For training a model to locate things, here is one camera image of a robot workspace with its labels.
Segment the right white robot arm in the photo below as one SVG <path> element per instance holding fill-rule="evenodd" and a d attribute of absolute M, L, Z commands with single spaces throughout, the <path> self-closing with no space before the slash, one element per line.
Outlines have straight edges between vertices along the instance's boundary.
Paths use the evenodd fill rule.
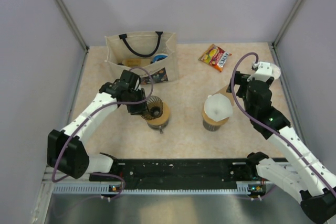
<path fill-rule="evenodd" d="M 227 92 L 249 118 L 254 129 L 279 149 L 294 168 L 291 172 L 263 153 L 251 154 L 245 166 L 248 178 L 264 178 L 289 194 L 314 223 L 335 217 L 335 174 L 329 171 L 300 139 L 287 118 L 271 105 L 273 64 L 256 62 L 254 74 L 233 70 Z"/>

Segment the grey glass dripper cone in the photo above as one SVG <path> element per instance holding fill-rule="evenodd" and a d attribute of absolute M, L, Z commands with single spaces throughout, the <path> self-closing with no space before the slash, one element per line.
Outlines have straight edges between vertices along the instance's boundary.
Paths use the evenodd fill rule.
<path fill-rule="evenodd" d="M 154 120 L 163 114 L 163 101 L 157 96 L 151 96 L 146 101 L 147 110 L 141 116 L 145 120 Z"/>

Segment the brown paper coffee filter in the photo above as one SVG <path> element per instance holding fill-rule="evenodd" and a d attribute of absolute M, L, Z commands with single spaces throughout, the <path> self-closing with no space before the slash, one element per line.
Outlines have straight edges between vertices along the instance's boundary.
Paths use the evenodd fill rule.
<path fill-rule="evenodd" d="M 230 100 L 231 105 L 234 106 L 235 101 L 233 99 L 232 93 L 227 91 L 228 87 L 229 87 L 229 85 L 225 85 L 223 88 L 218 90 L 217 93 L 220 93 L 220 94 L 224 95 L 225 97 L 227 97 Z"/>

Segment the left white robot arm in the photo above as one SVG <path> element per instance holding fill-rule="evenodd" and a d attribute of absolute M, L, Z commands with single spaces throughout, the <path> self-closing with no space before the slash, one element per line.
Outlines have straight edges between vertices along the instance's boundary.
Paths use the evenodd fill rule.
<path fill-rule="evenodd" d="M 108 115 L 121 105 L 126 105 L 132 115 L 146 109 L 141 77 L 132 70 L 123 70 L 120 78 L 101 86 L 93 101 L 67 126 L 48 134 L 47 164 L 52 167 L 51 180 L 56 183 L 56 172 L 78 179 L 85 174 L 101 173 L 107 180 L 114 180 L 119 168 L 114 157 L 100 153 L 89 155 L 86 143 Z"/>

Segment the white paper coffee filter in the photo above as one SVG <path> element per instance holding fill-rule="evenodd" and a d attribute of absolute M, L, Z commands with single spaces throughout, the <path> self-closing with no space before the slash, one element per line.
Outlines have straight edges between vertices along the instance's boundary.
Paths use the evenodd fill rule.
<path fill-rule="evenodd" d="M 215 122 L 227 119 L 233 114 L 233 107 L 228 97 L 221 93 L 209 95 L 204 103 L 205 114 Z"/>

